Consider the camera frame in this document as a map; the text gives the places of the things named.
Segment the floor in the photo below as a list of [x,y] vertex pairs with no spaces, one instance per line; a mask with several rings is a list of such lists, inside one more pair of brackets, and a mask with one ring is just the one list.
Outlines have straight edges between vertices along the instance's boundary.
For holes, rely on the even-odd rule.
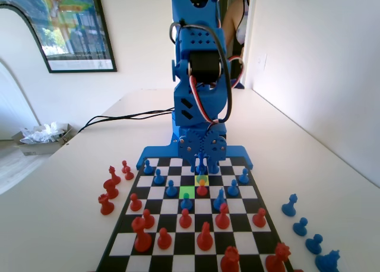
[[50,157],[24,156],[13,141],[0,141],[0,195],[31,174]]

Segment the table surface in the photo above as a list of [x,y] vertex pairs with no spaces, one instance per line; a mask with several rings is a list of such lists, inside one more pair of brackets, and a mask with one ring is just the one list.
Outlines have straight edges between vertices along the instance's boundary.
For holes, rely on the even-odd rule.
[[[104,114],[167,109],[172,90],[127,94]],[[339,249],[340,271],[378,271],[380,191],[262,97],[233,90],[227,142],[243,145],[252,174],[295,269],[318,271],[306,238],[323,236],[322,254]],[[0,271],[94,271],[115,227],[132,182],[118,185],[114,212],[100,214],[97,197],[121,161],[133,168],[145,146],[166,145],[170,115],[113,121],[85,129],[18,185],[0,195]],[[297,193],[297,215],[281,205]],[[306,237],[292,230],[309,220]]]

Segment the framed poster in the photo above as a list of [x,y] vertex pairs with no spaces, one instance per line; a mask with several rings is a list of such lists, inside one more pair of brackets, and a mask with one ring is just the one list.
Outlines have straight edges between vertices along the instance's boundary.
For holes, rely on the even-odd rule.
[[50,73],[117,71],[100,0],[0,0],[0,8],[24,19]]

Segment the red pawn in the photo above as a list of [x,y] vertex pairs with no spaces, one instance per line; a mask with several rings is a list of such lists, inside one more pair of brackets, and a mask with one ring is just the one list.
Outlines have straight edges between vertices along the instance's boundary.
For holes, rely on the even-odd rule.
[[168,249],[170,244],[172,244],[172,237],[167,233],[164,227],[160,229],[160,237],[157,240],[157,244],[161,249]]
[[136,217],[132,222],[133,231],[137,234],[135,240],[135,249],[138,252],[145,252],[152,244],[150,234],[144,232],[145,220],[142,217]]
[[265,220],[264,216],[267,212],[264,208],[259,208],[259,212],[257,214],[254,214],[252,221],[255,226],[257,227],[264,227],[267,221]]
[[131,201],[132,201],[132,203],[131,203],[130,207],[131,207],[132,211],[138,211],[139,209],[141,209],[141,206],[143,204],[141,203],[140,200],[137,199],[136,193],[133,193],[131,195]]
[[102,204],[102,207],[100,209],[100,212],[107,216],[108,214],[112,213],[115,206],[108,201],[108,196],[106,194],[102,194],[97,199],[99,204]]
[[112,166],[109,166],[109,170],[108,171],[109,171],[109,173],[111,173],[111,179],[112,179],[113,183],[115,183],[115,185],[117,185],[118,183],[120,183],[121,178],[116,175],[115,168],[112,167]]
[[182,217],[179,219],[179,224],[182,226],[184,229],[187,229],[190,227],[192,223],[191,216],[189,216],[189,210],[187,208],[184,208],[182,210]]
[[220,229],[226,229],[230,225],[230,219],[226,215],[228,206],[226,203],[220,205],[220,214],[215,217],[215,223]]
[[115,199],[119,195],[119,190],[115,188],[115,183],[113,183],[112,179],[108,179],[103,184],[103,188],[106,189],[108,199]]
[[154,225],[154,216],[151,216],[150,211],[147,208],[142,214],[145,220],[145,228],[150,229]]
[[285,272],[284,261],[287,261],[290,255],[289,246],[285,243],[278,243],[275,249],[275,255],[269,255],[265,259],[265,266],[268,272]]
[[213,237],[210,234],[210,224],[208,222],[204,222],[202,232],[197,237],[198,247],[203,251],[207,251],[212,247],[213,242]]
[[221,272],[238,272],[239,258],[239,252],[236,247],[228,246],[220,261]]

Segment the blue pawn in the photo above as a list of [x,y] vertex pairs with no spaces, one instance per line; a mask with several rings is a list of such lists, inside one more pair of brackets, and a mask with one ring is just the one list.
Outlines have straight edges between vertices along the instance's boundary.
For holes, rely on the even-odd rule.
[[332,250],[327,255],[317,255],[315,257],[315,265],[320,272],[339,272],[338,271],[338,259],[339,250]]
[[174,197],[175,195],[177,195],[177,188],[174,187],[173,180],[169,180],[169,187],[167,187],[166,189],[166,195],[168,197]]
[[144,168],[144,173],[145,174],[152,174],[153,173],[153,168],[152,166],[149,165],[149,160],[145,160],[145,168]]
[[298,198],[296,194],[290,195],[289,203],[283,204],[281,207],[283,213],[289,217],[294,217],[296,215],[296,209],[294,208],[295,203],[297,202]]
[[301,219],[299,220],[299,223],[295,223],[293,225],[294,232],[300,236],[305,236],[308,233],[308,230],[305,227],[307,224],[308,224],[307,218],[301,217]]
[[189,193],[184,193],[183,201],[180,202],[181,209],[187,208],[188,210],[192,209],[192,202],[189,199]]
[[305,242],[306,248],[314,254],[320,254],[322,251],[321,242],[323,241],[323,237],[319,234],[314,235],[314,237],[308,238]]
[[230,196],[235,197],[235,196],[239,195],[239,188],[238,188],[237,184],[238,183],[236,182],[236,180],[232,180],[231,186],[229,186],[227,189],[227,193]]
[[223,189],[220,189],[219,190],[219,195],[218,197],[214,200],[214,208],[219,211],[220,210],[220,206],[222,204],[224,204],[226,201],[224,200],[224,192],[223,192]]
[[161,176],[160,169],[156,169],[156,176],[154,177],[153,182],[156,185],[161,185],[163,182],[165,182],[165,178]]
[[243,174],[240,175],[239,182],[243,183],[243,184],[248,184],[249,177],[248,177],[248,170],[247,170],[247,168],[243,169]]

